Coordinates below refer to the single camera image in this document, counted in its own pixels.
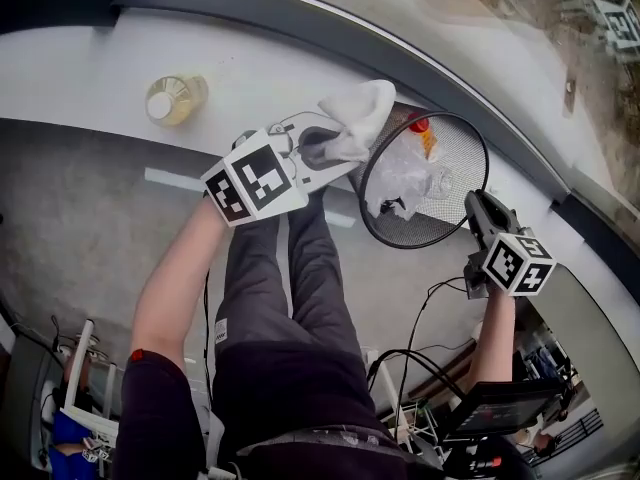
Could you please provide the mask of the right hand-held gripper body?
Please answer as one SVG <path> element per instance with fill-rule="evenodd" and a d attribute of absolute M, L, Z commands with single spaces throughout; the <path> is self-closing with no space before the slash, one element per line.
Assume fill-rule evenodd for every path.
<path fill-rule="evenodd" d="M 469 299 L 487 297 L 490 284 L 511 297 L 541 292 L 557 261 L 529 228 L 470 230 L 479 251 L 468 256 L 463 270 Z"/>

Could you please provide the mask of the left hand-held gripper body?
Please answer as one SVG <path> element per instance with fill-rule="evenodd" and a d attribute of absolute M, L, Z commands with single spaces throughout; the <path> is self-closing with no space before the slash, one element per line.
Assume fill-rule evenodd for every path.
<path fill-rule="evenodd" d="M 278 123 L 257 130 L 201 176 L 227 226 L 301 209 L 312 193 L 358 166 L 344 161 L 327 170 L 309 169 L 298 151 L 305 129 Z"/>

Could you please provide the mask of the white cloth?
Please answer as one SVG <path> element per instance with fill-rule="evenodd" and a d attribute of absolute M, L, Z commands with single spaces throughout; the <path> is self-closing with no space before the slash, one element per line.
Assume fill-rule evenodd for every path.
<path fill-rule="evenodd" d="M 366 162 L 395 98 L 393 83 L 370 80 L 320 100 L 318 107 L 342 126 L 336 138 L 325 142 L 323 157 L 330 161 Z"/>

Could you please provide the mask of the black mesh waste bin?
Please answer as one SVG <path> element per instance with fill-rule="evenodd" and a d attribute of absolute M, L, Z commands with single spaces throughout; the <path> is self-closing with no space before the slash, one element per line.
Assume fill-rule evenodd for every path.
<path fill-rule="evenodd" d="M 391 142 L 400 137 L 419 139 L 409 126 L 428 118 L 430 129 L 445 150 L 432 167 L 446 166 L 453 174 L 453 187 L 445 200 L 426 197 L 413 217 L 405 221 L 384 207 L 374 218 L 368 211 L 365 189 L 375 162 Z M 419 249 L 444 240 L 468 225 L 465 197 L 469 191 L 483 189 L 489 176 L 489 154 L 484 138 L 465 118 L 446 111 L 431 111 L 396 103 L 379 136 L 370 147 L 369 159 L 356 167 L 349 180 L 359 200 L 360 214 L 369 233 L 379 242 L 396 249 Z"/>

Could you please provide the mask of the person's right forearm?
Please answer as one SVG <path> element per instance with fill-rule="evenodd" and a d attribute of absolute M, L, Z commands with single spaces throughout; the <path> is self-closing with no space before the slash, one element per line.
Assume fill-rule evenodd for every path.
<path fill-rule="evenodd" d="M 494 284 L 469 371 L 468 388 L 479 382 L 511 382 L 515 300 Z"/>

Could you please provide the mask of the person's left forearm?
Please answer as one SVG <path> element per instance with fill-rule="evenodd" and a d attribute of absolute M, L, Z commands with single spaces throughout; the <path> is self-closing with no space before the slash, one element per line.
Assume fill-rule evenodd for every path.
<path fill-rule="evenodd" d="M 201 199 L 139 296 L 132 324 L 133 351 L 157 353 L 185 369 L 185 342 L 226 230 L 211 199 Z"/>

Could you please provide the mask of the clear plastic cup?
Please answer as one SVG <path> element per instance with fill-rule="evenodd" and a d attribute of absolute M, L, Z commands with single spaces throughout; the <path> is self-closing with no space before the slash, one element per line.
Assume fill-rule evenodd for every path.
<path fill-rule="evenodd" d="M 430 175 L 426 197 L 434 200 L 445 200 L 453 187 L 452 171 L 446 166 L 435 166 Z"/>

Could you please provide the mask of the orange snack wrapper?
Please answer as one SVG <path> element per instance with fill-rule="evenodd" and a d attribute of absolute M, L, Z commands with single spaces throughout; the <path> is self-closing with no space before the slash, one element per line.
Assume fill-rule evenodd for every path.
<path fill-rule="evenodd" d="M 445 150 L 441 146 L 434 132 L 431 129 L 428 129 L 422 132 L 420 136 L 427 161 L 430 163 L 438 162 L 445 154 Z"/>

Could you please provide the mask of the crumpled clear plastic bag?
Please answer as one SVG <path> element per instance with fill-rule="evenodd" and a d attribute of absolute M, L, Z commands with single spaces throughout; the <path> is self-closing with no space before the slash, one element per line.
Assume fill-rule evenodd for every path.
<path fill-rule="evenodd" d="M 377 218 L 384 207 L 405 221 L 422 204 L 431 184 L 433 167 L 419 139 L 400 137 L 375 162 L 365 189 L 369 213 Z"/>

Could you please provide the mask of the yellow liquid bottle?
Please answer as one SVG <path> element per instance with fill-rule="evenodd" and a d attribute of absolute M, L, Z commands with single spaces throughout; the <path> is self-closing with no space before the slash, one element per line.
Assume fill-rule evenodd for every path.
<path fill-rule="evenodd" d="M 154 81 L 146 92 L 146 115 L 158 126 L 175 127 L 197 113 L 208 95 L 208 84 L 201 75 L 164 76 Z"/>

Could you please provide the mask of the person's grey trousers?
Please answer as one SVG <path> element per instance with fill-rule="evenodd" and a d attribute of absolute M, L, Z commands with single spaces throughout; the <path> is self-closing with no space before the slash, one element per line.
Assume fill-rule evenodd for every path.
<path fill-rule="evenodd" d="M 280 219 L 235 229 L 216 314 L 217 360 L 233 347 L 271 345 L 361 359 L 323 197 L 320 189 L 306 207 L 287 214 L 289 296 L 276 257 Z"/>

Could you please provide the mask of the chest-mounted screen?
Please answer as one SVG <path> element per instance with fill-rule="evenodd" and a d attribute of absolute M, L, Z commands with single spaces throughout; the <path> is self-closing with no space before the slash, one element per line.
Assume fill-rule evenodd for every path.
<path fill-rule="evenodd" d="M 557 379 L 522 382 L 479 382 L 461 399 L 439 427 L 438 438 L 483 438 L 529 427 L 563 391 Z"/>

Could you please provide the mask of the white metal rack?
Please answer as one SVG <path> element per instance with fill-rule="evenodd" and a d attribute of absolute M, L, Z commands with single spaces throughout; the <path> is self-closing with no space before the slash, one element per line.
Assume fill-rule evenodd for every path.
<path fill-rule="evenodd" d="M 380 352 L 377 349 L 363 347 L 362 355 L 367 371 L 371 374 L 368 381 L 369 387 L 373 388 L 376 381 L 381 379 L 386 400 L 392 410 L 390 415 L 381 417 L 381 421 L 387 425 L 392 437 L 409 453 L 423 458 L 435 467 L 442 468 L 444 455 L 438 442 L 437 423 L 428 404 L 426 402 L 401 403 L 386 360 L 380 359 Z"/>

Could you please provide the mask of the blue fabric item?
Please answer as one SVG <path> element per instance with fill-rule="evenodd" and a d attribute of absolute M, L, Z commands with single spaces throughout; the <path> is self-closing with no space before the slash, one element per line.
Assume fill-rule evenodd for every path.
<path fill-rule="evenodd" d="M 58 410 L 54 414 L 49 458 L 53 480 L 96 480 L 97 465 L 89 462 L 83 452 L 84 439 L 90 436 L 85 427 Z"/>

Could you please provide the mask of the white chair frame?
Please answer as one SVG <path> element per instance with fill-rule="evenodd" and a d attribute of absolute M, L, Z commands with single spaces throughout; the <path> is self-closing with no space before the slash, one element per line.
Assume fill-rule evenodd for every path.
<path fill-rule="evenodd" d="M 84 365 L 84 360 L 88 357 L 89 342 L 93 334 L 93 330 L 94 321 L 87 319 L 84 323 L 73 361 L 71 363 L 68 388 L 61 412 L 79 425 L 90 430 L 94 438 L 98 441 L 114 447 L 119 430 L 119 423 L 110 418 L 117 371 L 114 363 L 108 364 L 109 368 L 107 372 L 101 414 L 85 411 L 75 405 L 82 367 Z"/>

